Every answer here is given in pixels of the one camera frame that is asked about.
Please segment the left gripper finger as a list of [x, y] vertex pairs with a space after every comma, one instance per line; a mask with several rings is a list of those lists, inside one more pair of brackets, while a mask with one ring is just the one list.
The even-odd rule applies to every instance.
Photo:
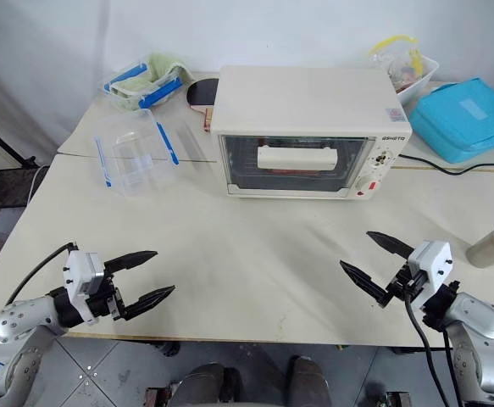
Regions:
[[141, 296], [135, 303], [124, 307], [123, 319], [129, 321], [148, 312], [164, 301], [174, 290], [175, 285], [159, 288]]
[[114, 274], [121, 270], [129, 270], [131, 268], [142, 265], [158, 254], [157, 251], [143, 250], [129, 254], [123, 254], [115, 259], [105, 261], [103, 263], [105, 274]]

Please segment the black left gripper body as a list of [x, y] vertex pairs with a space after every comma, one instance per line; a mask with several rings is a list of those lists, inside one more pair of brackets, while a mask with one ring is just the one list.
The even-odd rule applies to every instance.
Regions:
[[110, 315], [115, 321], [125, 319], [125, 303], [119, 289], [114, 285], [114, 274], [104, 272], [96, 292], [89, 295], [86, 303], [95, 317]]

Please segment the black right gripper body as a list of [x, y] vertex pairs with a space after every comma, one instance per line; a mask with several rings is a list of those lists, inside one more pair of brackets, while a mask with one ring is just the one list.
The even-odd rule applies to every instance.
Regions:
[[389, 304], [394, 298], [404, 302], [406, 296], [412, 303], [423, 291], [426, 282], [427, 275], [424, 271], [412, 271], [409, 263], [405, 263], [386, 286], [386, 304]]

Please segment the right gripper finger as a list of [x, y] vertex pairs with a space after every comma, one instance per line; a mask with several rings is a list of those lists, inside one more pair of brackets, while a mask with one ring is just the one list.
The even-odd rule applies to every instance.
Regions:
[[380, 307], [388, 305], [391, 295], [384, 288], [375, 284], [369, 275], [343, 260], [340, 261], [340, 266], [352, 282], [372, 297]]
[[384, 250], [391, 254], [396, 254], [403, 259], [407, 259], [414, 251], [413, 247], [383, 232], [367, 231], [366, 234]]

